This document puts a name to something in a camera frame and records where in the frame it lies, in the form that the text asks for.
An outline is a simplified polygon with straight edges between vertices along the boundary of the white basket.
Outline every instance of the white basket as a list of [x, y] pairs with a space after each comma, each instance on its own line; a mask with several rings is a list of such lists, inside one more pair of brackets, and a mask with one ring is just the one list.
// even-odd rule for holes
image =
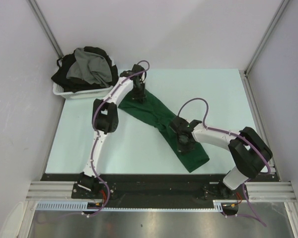
[[113, 86], [110, 86], [109, 88], [78, 91], [76, 93], [73, 93], [73, 92], [64, 92], [64, 89], [60, 85], [53, 83], [53, 93], [55, 95], [60, 95], [65, 99], [104, 97], [110, 92], [112, 88]]

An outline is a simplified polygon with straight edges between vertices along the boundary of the black garment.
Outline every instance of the black garment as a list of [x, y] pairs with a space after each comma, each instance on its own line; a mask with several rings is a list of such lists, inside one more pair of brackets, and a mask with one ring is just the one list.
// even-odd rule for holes
[[[114, 86], [116, 85], [118, 81], [118, 69], [116, 66], [112, 66], [112, 61], [110, 57], [107, 55], [107, 53], [101, 49], [101, 48], [95, 48], [91, 46], [84, 47], [84, 51], [98, 54], [103, 56], [110, 68], [111, 74], [112, 74], [112, 81], [109, 83], [110, 85]], [[59, 70], [52, 76], [52, 80], [59, 84], [62, 88], [64, 88], [64, 92], [77, 92], [77, 91], [85, 91], [85, 90], [92, 90], [92, 89], [101, 89], [104, 88], [99, 84], [93, 83], [89, 84], [86, 81], [80, 79], [80, 78], [71, 78], [67, 79], [66, 75], [70, 69], [70, 67], [73, 65], [73, 63], [76, 62], [75, 56], [73, 54], [66, 55], [61, 59], [57, 60], [57, 65], [59, 65], [59, 61], [62, 60], [62, 67], [59, 68]]]

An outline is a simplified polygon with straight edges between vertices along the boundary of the gray fabric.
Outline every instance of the gray fabric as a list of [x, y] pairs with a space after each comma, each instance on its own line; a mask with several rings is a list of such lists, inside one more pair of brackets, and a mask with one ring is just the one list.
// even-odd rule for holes
[[84, 48], [75, 50], [76, 62], [70, 67], [66, 78], [80, 78], [89, 84], [97, 83], [109, 87], [112, 81], [110, 67], [103, 56], [85, 52]]

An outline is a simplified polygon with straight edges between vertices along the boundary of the white table surface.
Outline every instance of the white table surface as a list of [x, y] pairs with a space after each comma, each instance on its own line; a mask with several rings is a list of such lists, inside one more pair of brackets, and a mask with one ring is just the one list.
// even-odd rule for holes
[[[223, 129], [255, 128], [237, 69], [151, 69], [146, 88], [177, 114], [189, 99], [209, 102], [207, 124]], [[46, 173], [81, 173], [89, 159], [93, 141], [91, 125], [94, 98], [66, 100]], [[188, 104], [181, 116], [200, 119], [201, 101]], [[122, 110], [119, 125], [107, 138], [100, 171], [106, 174], [188, 174], [162, 135]], [[224, 174], [234, 167], [230, 153], [203, 144], [210, 160], [192, 174]]]

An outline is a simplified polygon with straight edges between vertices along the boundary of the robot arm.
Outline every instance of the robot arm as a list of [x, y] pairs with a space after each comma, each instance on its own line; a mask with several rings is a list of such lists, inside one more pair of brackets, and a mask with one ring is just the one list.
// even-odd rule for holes
[[192, 150], [197, 142], [212, 144], [231, 152], [236, 166], [222, 181], [227, 192], [237, 189], [248, 179], [254, 179], [265, 167], [259, 155], [252, 148], [247, 148], [247, 144], [234, 135], [247, 139], [267, 162], [273, 156], [268, 146], [250, 127], [245, 127], [240, 132], [231, 131], [225, 134], [205, 128], [199, 120], [189, 123], [179, 116], [170, 123], [170, 127], [177, 134], [177, 145], [180, 152], [185, 153]]
[[119, 122], [117, 108], [129, 92], [132, 92], [134, 100], [140, 103], [144, 101], [146, 97], [145, 78], [145, 69], [135, 64], [132, 70], [121, 73], [115, 87], [103, 99], [96, 99], [94, 101], [92, 126], [95, 132], [91, 150], [93, 163], [91, 163], [91, 158], [88, 158], [77, 182], [79, 187], [88, 191], [99, 189], [95, 172], [99, 173], [99, 159], [106, 138], [117, 129]]

